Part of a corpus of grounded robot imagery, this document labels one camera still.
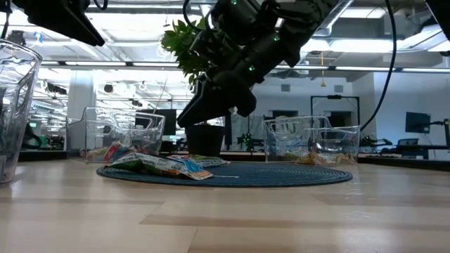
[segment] white wall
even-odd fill
[[[435,67],[445,67],[442,63]],[[386,73],[375,73],[375,101],[379,101],[385,85]],[[403,138],[419,138],[419,143],[446,145],[444,127],[431,126],[430,134],[405,132],[406,112],[431,114],[431,121],[450,118],[450,76],[447,74],[411,74],[392,75],[385,100],[376,117],[378,138],[386,138],[397,143]],[[430,159],[450,160],[445,150],[430,151]]]
[[[352,96],[352,84],[345,78],[325,78],[326,87],[321,87],[322,78],[275,79],[269,78],[262,84],[257,84],[253,94],[257,98],[256,115],[272,116],[273,110],[296,110],[299,115],[311,114],[311,96],[334,95],[334,85],[344,85],[342,96]],[[290,84],[290,92],[281,92],[282,84]],[[355,112],[356,101],[314,99],[314,114],[323,115],[326,112]]]
[[[361,125],[365,124],[375,111],[375,86],[373,73],[366,74],[352,84],[353,96],[359,97]],[[376,118],[361,132],[363,136],[376,136]]]

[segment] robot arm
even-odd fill
[[[11,13],[7,2],[0,0],[0,11]],[[102,46],[105,40],[84,12],[90,0],[12,0],[28,16],[28,22],[64,34],[92,46]]]
[[[219,0],[214,29],[201,31],[192,49],[214,63],[198,79],[197,94],[177,119],[180,127],[229,114],[247,117],[256,107],[250,88],[285,61],[295,66],[305,45],[338,0]],[[283,19],[279,30],[278,19]]]

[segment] black robotic arm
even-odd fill
[[[283,61],[295,66],[301,47],[337,3],[266,0],[260,6],[254,0],[219,0],[211,11],[215,28],[202,31],[192,45],[215,66],[198,79],[198,92],[177,119],[179,126],[227,115],[234,107],[247,117],[256,107],[250,88]],[[276,29],[280,18],[283,24]]]

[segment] black plant pot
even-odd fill
[[[188,151],[191,155],[220,156],[225,127],[194,125],[186,127]]]

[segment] pillar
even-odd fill
[[[73,123],[66,131],[66,148],[68,151],[93,150],[96,148],[94,138],[86,138],[86,124],[81,120],[86,107],[96,106],[97,83],[94,71],[73,70],[70,76],[69,100],[67,102],[67,118]],[[96,119],[95,115],[87,115],[87,119]]]

